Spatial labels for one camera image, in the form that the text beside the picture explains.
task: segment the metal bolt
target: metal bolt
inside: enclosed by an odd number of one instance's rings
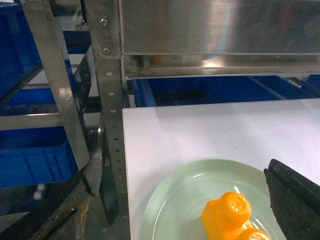
[[[110,48],[105,47],[105,48],[103,49],[103,52],[104,52],[104,54],[106,54],[106,55],[110,55],[111,50],[110,50]]]
[[[103,26],[106,27],[108,25],[108,20],[105,18],[101,18],[99,23]]]

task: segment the light green plate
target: light green plate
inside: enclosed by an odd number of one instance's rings
[[[229,160],[202,160],[168,175],[153,192],[140,226],[140,240],[207,240],[200,215],[208,201],[239,191],[252,207],[250,220],[272,240],[286,240],[270,208],[265,175]]]

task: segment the blue storage crate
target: blue storage crate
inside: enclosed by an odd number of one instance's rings
[[[55,99],[50,88],[22,89],[5,105],[54,104]]]
[[[320,75],[310,75],[308,80],[301,80],[302,89],[320,98]]]
[[[0,131],[0,188],[63,182],[77,170],[63,127]]]
[[[277,92],[286,99],[312,99],[316,96],[303,88],[300,88],[279,76],[254,77],[260,83]]]
[[[0,54],[1,98],[41,61],[21,4],[0,2]]]
[[[246,76],[136,79],[132,85],[137,107],[285,99]]]

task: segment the perforated metal upright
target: perforated metal upright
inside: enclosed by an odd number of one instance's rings
[[[86,0],[85,5],[119,214],[128,218],[119,5],[116,0]]]

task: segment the white object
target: white object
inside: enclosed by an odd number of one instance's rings
[[[44,192],[43,191],[35,191],[33,194],[34,200],[42,200],[44,198]]]
[[[320,99],[123,109],[131,239],[153,191],[203,159],[277,159],[320,185]]]
[[[46,190],[46,185],[44,183],[38,184],[36,187],[38,191],[44,191]]]

